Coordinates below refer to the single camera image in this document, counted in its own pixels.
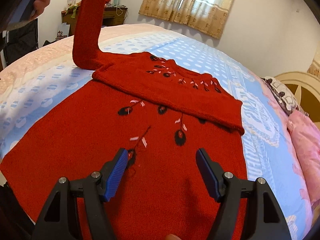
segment wooden desk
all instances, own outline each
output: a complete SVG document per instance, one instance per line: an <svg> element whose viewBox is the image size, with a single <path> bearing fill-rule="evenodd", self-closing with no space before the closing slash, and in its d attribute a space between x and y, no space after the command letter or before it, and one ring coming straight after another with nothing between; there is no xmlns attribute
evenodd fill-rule
<svg viewBox="0 0 320 240"><path fill-rule="evenodd" d="M127 8L106 7L103 12L102 26L117 26L124 24L125 16L127 14ZM62 11L62 23L70 24L69 36L75 34L76 23L78 20L78 9L76 11L76 17L71 18L73 11Z"/></svg>

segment curtain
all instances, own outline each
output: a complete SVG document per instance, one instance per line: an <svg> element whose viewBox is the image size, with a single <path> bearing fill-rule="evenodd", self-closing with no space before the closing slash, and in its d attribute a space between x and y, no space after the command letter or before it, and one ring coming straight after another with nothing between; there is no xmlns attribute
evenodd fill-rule
<svg viewBox="0 0 320 240"><path fill-rule="evenodd" d="M143 0L139 14L185 24L219 39L233 0Z"/></svg>
<svg viewBox="0 0 320 240"><path fill-rule="evenodd" d="M312 61L311 66L308 69L308 72L320 78L320 42L316 51L316 55Z"/></svg>

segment cream headboard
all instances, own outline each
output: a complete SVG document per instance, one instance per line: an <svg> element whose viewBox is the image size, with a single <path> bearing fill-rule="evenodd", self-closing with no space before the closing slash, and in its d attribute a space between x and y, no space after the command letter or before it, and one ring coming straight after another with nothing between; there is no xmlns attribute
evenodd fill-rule
<svg viewBox="0 0 320 240"><path fill-rule="evenodd" d="M305 72L286 72L275 76L285 84L303 110L309 113L310 119L320 129L320 79Z"/></svg>

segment blue bedsheet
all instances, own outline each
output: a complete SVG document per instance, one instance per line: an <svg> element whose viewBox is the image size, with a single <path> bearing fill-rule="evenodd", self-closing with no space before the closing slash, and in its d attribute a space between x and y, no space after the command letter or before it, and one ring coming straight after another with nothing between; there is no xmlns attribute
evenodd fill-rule
<svg viewBox="0 0 320 240"><path fill-rule="evenodd" d="M187 37L153 33L100 44L104 52L148 51L174 59L184 68L210 73L222 87L243 102L242 136L248 179L264 177L278 199L293 240L303 238L307 227L308 202L300 195L305 183L294 173L281 120L263 95L261 83L245 67L224 53ZM4 157L28 129L53 107L91 80L93 71L76 67L72 60L52 66L37 78L15 89L0 106L0 156Z"/></svg>

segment silver bolt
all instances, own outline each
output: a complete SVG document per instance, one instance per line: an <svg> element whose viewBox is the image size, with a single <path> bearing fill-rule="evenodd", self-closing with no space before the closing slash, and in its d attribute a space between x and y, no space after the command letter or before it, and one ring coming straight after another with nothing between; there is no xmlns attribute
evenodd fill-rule
<svg viewBox="0 0 320 240"><path fill-rule="evenodd" d="M258 178L258 182L260 184L265 184L266 183L266 180L264 178Z"/></svg>
<svg viewBox="0 0 320 240"><path fill-rule="evenodd" d="M225 176L226 178L228 178L228 179L232 179L232 178L233 178L233 174L232 174L231 172L229 172L229 171L225 172L225 173L224 173L224 176Z"/></svg>
<svg viewBox="0 0 320 240"><path fill-rule="evenodd" d="M98 172L98 171L94 171L93 173L91 173L91 177L93 177L93 178L97 178L99 176L100 176L100 172Z"/></svg>
<svg viewBox="0 0 320 240"><path fill-rule="evenodd" d="M67 178L66 177L61 177L60 179L59 179L59 183L60 184L63 184L63 183L65 183L67 181Z"/></svg>

